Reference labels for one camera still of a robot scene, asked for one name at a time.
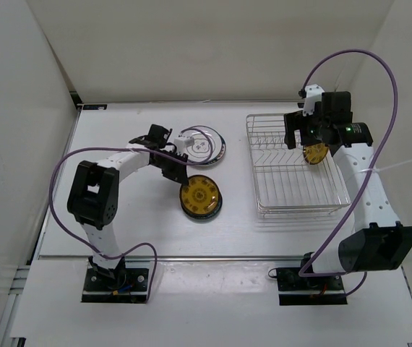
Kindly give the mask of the yellow patterned plate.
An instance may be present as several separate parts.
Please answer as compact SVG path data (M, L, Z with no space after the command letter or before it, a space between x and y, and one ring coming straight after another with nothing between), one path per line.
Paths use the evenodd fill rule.
M309 165L318 165L321 163L328 152L329 147L323 143L303 147L303 157Z
M189 183L182 185L179 191L180 204L194 213L208 213L222 197L218 185L204 175L193 175L189 177Z

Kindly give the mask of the light blue patterned plate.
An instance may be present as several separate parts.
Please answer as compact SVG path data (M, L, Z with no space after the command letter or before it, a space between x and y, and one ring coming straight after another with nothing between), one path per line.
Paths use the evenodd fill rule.
M215 218L219 214L222 206L223 206L223 198L220 197L218 199L218 203L216 204L216 206L213 208L211 212L194 213L191 210L189 210L183 202L181 202L181 209L183 210L185 215L188 216L189 218L192 218L193 220L200 220L200 221L210 220L210 219Z

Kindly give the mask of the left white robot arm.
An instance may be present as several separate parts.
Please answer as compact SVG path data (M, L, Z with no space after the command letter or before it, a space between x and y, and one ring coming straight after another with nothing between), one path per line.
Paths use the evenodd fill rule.
M132 139L123 150L98 162L84 160L77 166L67 210L84 229L93 250L90 264L110 289L121 288L126 281L124 256L112 225L120 183L146 166L159 168L171 181L188 183L188 155L184 151L194 140L181 134L169 142L170 135L170 129L153 124L148 134Z

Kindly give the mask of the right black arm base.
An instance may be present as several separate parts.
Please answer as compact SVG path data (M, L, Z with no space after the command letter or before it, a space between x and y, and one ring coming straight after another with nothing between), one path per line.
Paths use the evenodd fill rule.
M280 306L347 304L346 292L340 276L302 278L296 267L274 267L267 272L267 276L277 281Z

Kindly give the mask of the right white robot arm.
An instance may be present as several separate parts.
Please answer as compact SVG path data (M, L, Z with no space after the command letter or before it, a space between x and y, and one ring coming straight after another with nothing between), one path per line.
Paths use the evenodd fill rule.
M299 280L310 289L328 276L396 270L412 248L412 226L405 226L388 201L375 160L379 148L365 123L353 122L351 94L326 92L319 85L301 91L304 106L284 116L285 143L296 146L295 133L307 153L316 146L329 150L340 169L351 201L340 224L354 221L349 235L334 242L330 237L314 253L305 255Z

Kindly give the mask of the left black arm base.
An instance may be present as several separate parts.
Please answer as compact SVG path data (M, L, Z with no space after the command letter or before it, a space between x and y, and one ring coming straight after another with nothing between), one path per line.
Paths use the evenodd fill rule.
M115 268L106 269L88 259L81 302L93 304L145 304L148 294L146 267L128 267L121 258Z

